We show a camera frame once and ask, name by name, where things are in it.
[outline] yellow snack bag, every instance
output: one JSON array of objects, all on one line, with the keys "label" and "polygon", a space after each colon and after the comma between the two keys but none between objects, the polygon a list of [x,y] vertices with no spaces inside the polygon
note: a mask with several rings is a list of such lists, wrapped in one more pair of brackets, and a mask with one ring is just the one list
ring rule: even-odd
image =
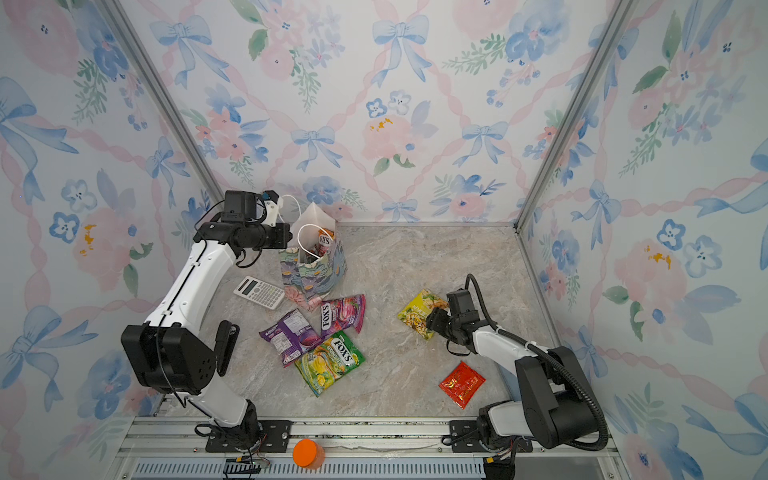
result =
[{"label": "yellow snack bag", "polygon": [[448,302],[424,289],[397,314],[397,318],[423,336],[424,340],[429,340],[435,335],[435,332],[427,329],[427,316],[432,313],[432,309],[435,307],[448,309]]}]

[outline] red packet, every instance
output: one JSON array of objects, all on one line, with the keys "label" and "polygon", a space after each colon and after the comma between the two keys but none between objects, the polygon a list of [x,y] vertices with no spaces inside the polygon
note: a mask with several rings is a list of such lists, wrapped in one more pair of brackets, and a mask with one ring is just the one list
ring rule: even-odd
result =
[{"label": "red packet", "polygon": [[485,379],[479,373],[461,362],[450,375],[445,377],[445,380],[440,382],[440,389],[463,410],[484,382]]}]

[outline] vent grille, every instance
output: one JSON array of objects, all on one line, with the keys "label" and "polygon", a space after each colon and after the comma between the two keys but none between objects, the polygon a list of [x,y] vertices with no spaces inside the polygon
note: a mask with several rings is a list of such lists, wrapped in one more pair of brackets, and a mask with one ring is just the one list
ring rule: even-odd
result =
[{"label": "vent grille", "polygon": [[[482,465],[481,458],[327,458],[319,469],[307,470],[291,458],[275,458],[252,478],[485,478]],[[224,466],[229,478],[248,478],[237,474],[248,465],[225,463],[222,458],[140,458],[132,478],[219,479],[224,477]]]}]

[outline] green candy bag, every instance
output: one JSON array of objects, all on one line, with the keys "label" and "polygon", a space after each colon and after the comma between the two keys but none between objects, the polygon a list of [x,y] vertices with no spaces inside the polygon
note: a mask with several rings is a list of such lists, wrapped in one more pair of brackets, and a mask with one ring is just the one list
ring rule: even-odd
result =
[{"label": "green candy bag", "polygon": [[320,396],[347,373],[356,369],[366,358],[344,332],[334,333],[313,351],[296,361],[296,368],[315,396]]}]

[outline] pink candy bag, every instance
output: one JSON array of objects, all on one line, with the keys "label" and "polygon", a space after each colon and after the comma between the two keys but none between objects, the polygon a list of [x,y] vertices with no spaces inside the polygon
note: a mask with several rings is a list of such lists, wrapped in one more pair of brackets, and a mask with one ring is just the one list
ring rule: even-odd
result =
[{"label": "pink candy bag", "polygon": [[362,317],[366,312],[366,296],[354,295],[337,300],[323,301],[320,309],[320,336],[328,338],[351,326],[360,333]]}]

